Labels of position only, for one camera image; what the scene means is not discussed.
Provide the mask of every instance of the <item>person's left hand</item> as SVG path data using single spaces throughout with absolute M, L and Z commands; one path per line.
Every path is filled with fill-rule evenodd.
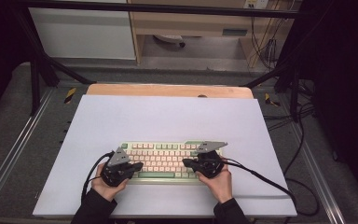
M 101 175 L 103 170 L 104 163 L 98 165 L 97 174 L 95 177 Z M 91 187 L 97 191 L 101 196 L 103 196 L 107 201 L 112 202 L 116 194 L 126 188 L 127 182 L 129 179 L 125 179 L 117 187 L 108 186 L 101 178 L 95 178 L 91 181 Z

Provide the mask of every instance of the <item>handheld controller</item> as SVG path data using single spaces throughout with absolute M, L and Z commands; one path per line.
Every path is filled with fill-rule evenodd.
M 208 178 L 214 178 L 220 174 L 224 166 L 216 150 L 226 145 L 225 142 L 203 142 L 196 149 L 197 159 L 182 159 L 182 162 L 185 167 L 192 168 L 194 173 L 199 171 Z
M 117 187 L 125 179 L 131 179 L 133 173 L 140 171 L 144 166 L 142 162 L 130 164 L 129 161 L 128 155 L 119 147 L 115 154 L 113 154 L 109 161 L 103 166 L 103 170 L 101 171 L 103 181 L 111 187 Z

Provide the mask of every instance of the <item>black sleeve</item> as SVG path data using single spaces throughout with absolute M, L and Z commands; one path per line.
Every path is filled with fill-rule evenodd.
M 104 224 L 116 206 L 117 202 L 115 200 L 110 203 L 98 194 L 97 191 L 91 189 L 81 203 L 71 223 Z
M 250 224 L 235 199 L 218 203 L 213 209 L 219 224 Z

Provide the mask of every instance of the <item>metal rail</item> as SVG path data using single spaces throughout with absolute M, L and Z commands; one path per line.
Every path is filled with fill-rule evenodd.
M 286 112 L 286 114 L 289 114 L 289 100 L 286 96 L 279 95 L 281 105 Z M 296 134 L 296 140 L 298 143 L 301 139 L 301 129 L 299 127 L 298 123 L 292 122 L 292 129 L 294 130 Z M 342 216 L 341 211 L 339 210 L 339 207 L 336 203 L 336 199 L 333 196 L 333 193 L 331 192 L 330 188 L 328 187 L 328 184 L 326 180 L 324 179 L 324 175 L 322 174 L 321 169 L 319 168 L 319 165 L 317 161 L 315 160 L 312 151 L 310 150 L 310 147 L 307 143 L 307 140 L 304 138 L 304 143 L 302 149 L 302 157 L 304 162 L 307 165 L 307 168 L 310 172 L 310 177 L 312 178 L 313 184 L 315 185 L 316 190 L 318 191 L 319 198 L 322 201 L 322 204 L 324 205 L 324 210 L 327 214 L 327 216 L 330 219 L 330 222 L 333 224 L 345 224 L 344 216 Z
M 51 88 L 45 92 L 45 94 L 42 97 L 41 105 L 39 109 L 32 117 L 28 119 L 27 123 L 22 129 L 16 142 L 14 143 L 13 147 L 7 154 L 5 161 L 2 163 L 0 167 L 0 190 L 5 185 L 5 182 L 7 181 L 10 172 L 13 170 L 13 167 L 16 164 L 17 160 L 19 159 L 19 156 L 22 150 L 24 149 L 25 145 L 27 144 L 28 139 L 31 137 L 31 134 L 33 133 L 34 128 L 36 127 L 36 124 L 42 117 L 43 112 L 45 111 L 48 102 L 51 98 L 51 95 L 54 91 L 55 91 L 54 88 Z

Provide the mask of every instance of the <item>white cabinet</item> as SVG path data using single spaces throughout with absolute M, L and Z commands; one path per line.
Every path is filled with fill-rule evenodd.
M 128 12 L 49 8 L 30 11 L 45 52 L 51 57 L 135 60 Z

